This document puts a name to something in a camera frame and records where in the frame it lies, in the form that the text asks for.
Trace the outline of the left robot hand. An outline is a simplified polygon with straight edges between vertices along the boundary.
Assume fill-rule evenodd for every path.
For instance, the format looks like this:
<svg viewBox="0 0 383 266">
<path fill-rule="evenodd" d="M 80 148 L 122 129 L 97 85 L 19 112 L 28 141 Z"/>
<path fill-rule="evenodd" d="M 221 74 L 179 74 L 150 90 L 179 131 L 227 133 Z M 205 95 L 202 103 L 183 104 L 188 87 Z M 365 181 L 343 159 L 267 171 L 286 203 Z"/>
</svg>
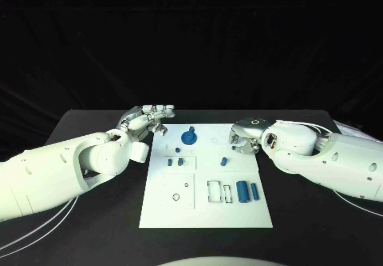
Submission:
<svg viewBox="0 0 383 266">
<path fill-rule="evenodd" d="M 142 141 L 150 132 L 168 134 L 162 119 L 173 118 L 175 105 L 143 105 L 132 108 L 122 116 L 117 129 L 124 131 L 135 141 Z"/>
</svg>

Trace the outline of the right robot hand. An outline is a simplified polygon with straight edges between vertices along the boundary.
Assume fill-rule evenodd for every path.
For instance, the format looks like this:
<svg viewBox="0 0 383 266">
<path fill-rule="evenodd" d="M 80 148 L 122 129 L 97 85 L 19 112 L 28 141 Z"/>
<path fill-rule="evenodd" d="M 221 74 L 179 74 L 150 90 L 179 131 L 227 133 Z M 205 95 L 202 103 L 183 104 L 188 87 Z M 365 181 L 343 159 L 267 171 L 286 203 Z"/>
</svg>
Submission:
<svg viewBox="0 0 383 266">
<path fill-rule="evenodd" d="M 261 147 L 264 131 L 271 127 L 271 122 L 266 119 L 248 117 L 241 119 L 231 128 L 228 137 L 230 144 L 238 144 L 241 138 L 247 140 L 242 146 L 232 146 L 232 150 L 242 154 L 254 155 Z"/>
</svg>

